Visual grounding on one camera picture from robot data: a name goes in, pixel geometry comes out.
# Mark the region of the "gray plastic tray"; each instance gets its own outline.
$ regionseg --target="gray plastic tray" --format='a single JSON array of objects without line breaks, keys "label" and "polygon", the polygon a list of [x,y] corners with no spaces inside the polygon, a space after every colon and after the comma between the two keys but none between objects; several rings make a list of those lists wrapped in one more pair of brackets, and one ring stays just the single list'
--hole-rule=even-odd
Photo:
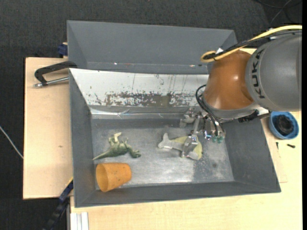
[{"label": "gray plastic tray", "polygon": [[[259,120],[224,124],[221,144],[199,136],[199,161],[157,146],[165,132],[192,129],[179,121],[197,108],[195,91],[208,78],[200,56],[236,43],[233,31],[69,21],[68,34],[69,60],[80,68],[69,73],[76,207],[280,192]],[[93,161],[117,132],[142,156]],[[132,179],[101,192],[95,166],[105,161],[127,162]]]}]

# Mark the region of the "blue object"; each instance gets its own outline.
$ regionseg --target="blue object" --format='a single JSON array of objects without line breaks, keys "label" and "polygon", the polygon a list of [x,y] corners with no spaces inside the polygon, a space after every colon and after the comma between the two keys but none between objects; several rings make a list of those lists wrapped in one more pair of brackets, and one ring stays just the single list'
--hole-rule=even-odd
[{"label": "blue object", "polygon": [[[285,115],[286,117],[288,117],[293,124],[293,131],[291,133],[289,133],[288,135],[283,135],[281,134],[278,129],[276,128],[276,118],[280,115]],[[269,128],[270,131],[279,139],[294,139],[295,137],[297,137],[298,132],[299,132],[299,127],[298,127],[298,123],[297,120],[295,119],[295,117],[293,117],[293,115],[289,112],[272,112],[271,116],[270,116],[270,121],[269,121]]]},{"label": "blue object", "polygon": [[58,53],[63,56],[68,55],[68,46],[65,44],[61,44],[58,46]]}]

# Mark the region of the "yellow cable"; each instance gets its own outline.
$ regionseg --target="yellow cable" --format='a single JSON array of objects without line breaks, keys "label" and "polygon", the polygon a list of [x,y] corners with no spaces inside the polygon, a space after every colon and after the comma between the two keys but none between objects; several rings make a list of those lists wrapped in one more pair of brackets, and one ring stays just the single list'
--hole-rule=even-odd
[{"label": "yellow cable", "polygon": [[[262,33],[262,34],[260,34],[260,35],[258,35],[258,36],[256,36],[256,37],[253,37],[252,39],[248,40],[247,42],[252,41],[252,40],[255,40],[255,39],[258,39],[258,38],[266,37],[266,36],[269,36],[269,35],[271,35],[271,34],[273,34],[273,33],[280,32],[280,31],[284,31],[284,30],[302,30],[302,29],[303,29],[303,26],[301,26],[301,25],[286,25],[286,26],[278,27],[278,28],[269,30],[269,31],[267,31],[267,32],[264,32],[264,33]],[[212,50],[212,51],[209,51],[209,52],[204,53],[204,54],[201,56],[201,61],[202,61],[202,62],[205,62],[205,63],[208,63],[208,62],[212,62],[212,61],[214,61],[214,60],[219,60],[219,59],[222,59],[222,58],[224,58],[225,56],[228,56],[228,55],[230,55],[230,54],[232,54],[232,53],[234,53],[234,52],[236,52],[236,51],[238,51],[239,49],[242,49],[242,48],[244,48],[244,47],[245,47],[245,46],[241,46],[241,47],[235,48],[235,49],[233,49],[233,50],[231,50],[231,51],[228,51],[228,52],[226,52],[226,53],[224,53],[224,54],[221,54],[221,55],[219,55],[219,56],[217,56],[217,57],[212,57],[212,58],[210,58],[210,59],[203,59],[205,56],[210,55],[210,54],[216,52],[216,51]]]}]

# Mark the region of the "white wire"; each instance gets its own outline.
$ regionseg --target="white wire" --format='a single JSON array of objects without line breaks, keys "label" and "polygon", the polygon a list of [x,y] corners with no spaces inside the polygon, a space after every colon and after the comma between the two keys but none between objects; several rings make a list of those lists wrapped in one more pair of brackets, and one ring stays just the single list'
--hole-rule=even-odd
[{"label": "white wire", "polygon": [[20,151],[17,149],[17,147],[14,145],[14,143],[12,142],[11,138],[8,136],[8,134],[4,131],[4,129],[0,126],[1,131],[4,133],[4,135],[6,136],[6,138],[9,140],[9,142],[11,143],[11,145],[14,147],[15,151],[18,153],[18,155],[24,159],[23,155],[20,153]]}]

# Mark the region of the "cable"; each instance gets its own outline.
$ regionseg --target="cable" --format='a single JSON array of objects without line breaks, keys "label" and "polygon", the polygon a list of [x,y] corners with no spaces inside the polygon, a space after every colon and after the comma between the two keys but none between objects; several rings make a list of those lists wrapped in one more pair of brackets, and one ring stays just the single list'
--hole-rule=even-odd
[{"label": "cable", "polygon": [[303,0],[300,0],[300,1],[298,1],[297,3],[294,3],[294,4],[292,4],[292,5],[288,5],[288,4],[289,4],[291,1],[293,1],[293,0],[289,0],[289,1],[285,0],[284,6],[280,7],[280,6],[274,6],[274,5],[271,5],[271,4],[264,3],[264,2],[262,2],[261,0],[252,0],[252,1],[258,2],[258,3],[260,3],[261,5],[267,6],[267,7],[269,7],[269,8],[281,9],[281,10],[278,11],[277,14],[273,17],[273,19],[272,19],[271,22],[270,22],[270,25],[272,24],[272,22],[276,19],[276,17],[277,17],[281,12],[284,12],[285,16],[287,17],[287,19],[288,19],[291,23],[295,23],[295,22],[293,22],[293,21],[290,19],[289,15],[288,15],[287,9],[292,8],[292,7],[294,7],[294,6],[296,6],[296,5],[298,5],[298,4],[300,4],[300,3],[303,2]]},{"label": "cable", "polygon": [[[271,5],[271,4],[267,4],[267,3],[262,2],[261,0],[253,0],[253,1],[255,1],[257,3],[260,3],[261,5],[264,5],[264,6],[267,6],[267,7],[270,7],[270,8],[275,8],[275,9],[284,9],[284,7],[285,7],[285,5],[281,7],[281,6],[274,6],[274,5]],[[297,2],[295,4],[292,4],[291,6],[288,6],[286,8],[292,8],[292,7],[298,5],[298,4],[302,3],[302,2],[303,2],[303,0],[300,0],[299,2]]]},{"label": "cable", "polygon": [[292,33],[291,30],[297,31],[297,30],[302,30],[302,29],[303,29],[303,27],[301,25],[286,25],[286,26],[274,28],[274,29],[271,29],[271,30],[266,31],[264,33],[261,33],[260,35],[254,37],[250,40],[243,41],[239,44],[231,46],[230,48],[228,48],[228,49],[226,49],[223,52],[220,52],[218,54],[216,54],[215,53],[216,51],[214,51],[214,50],[206,52],[205,54],[203,54],[201,56],[201,61],[208,63],[208,62],[212,62],[212,61],[215,61],[215,60],[219,60],[219,59],[224,58],[225,56],[228,56],[228,55],[246,47],[250,43],[255,42],[259,39],[263,39],[263,38],[266,38],[268,36],[272,37],[273,35],[278,35],[278,33],[282,32],[282,31],[289,31],[290,30],[289,33]]},{"label": "cable", "polygon": [[11,138],[8,136],[8,134],[4,131],[4,129],[0,126],[1,131],[3,132],[3,134],[6,136],[6,138],[9,140],[9,142],[11,143],[11,145],[14,147],[15,151],[18,153],[18,155],[24,159],[23,155],[20,153],[20,151],[17,149],[17,147],[14,145],[14,143],[12,142]]},{"label": "cable", "polygon": [[210,108],[205,104],[205,102],[202,101],[202,94],[198,95],[198,92],[200,89],[202,89],[203,87],[205,87],[206,84],[200,86],[195,93],[195,97],[196,97],[196,101],[197,103],[200,105],[200,107],[206,111],[208,113],[209,118],[212,120],[214,128],[215,128],[215,134],[218,135],[218,128],[215,122],[217,122],[219,124],[219,126],[221,127],[222,131],[224,132],[224,129],[219,121],[219,119],[213,114],[213,112],[210,110]]}]

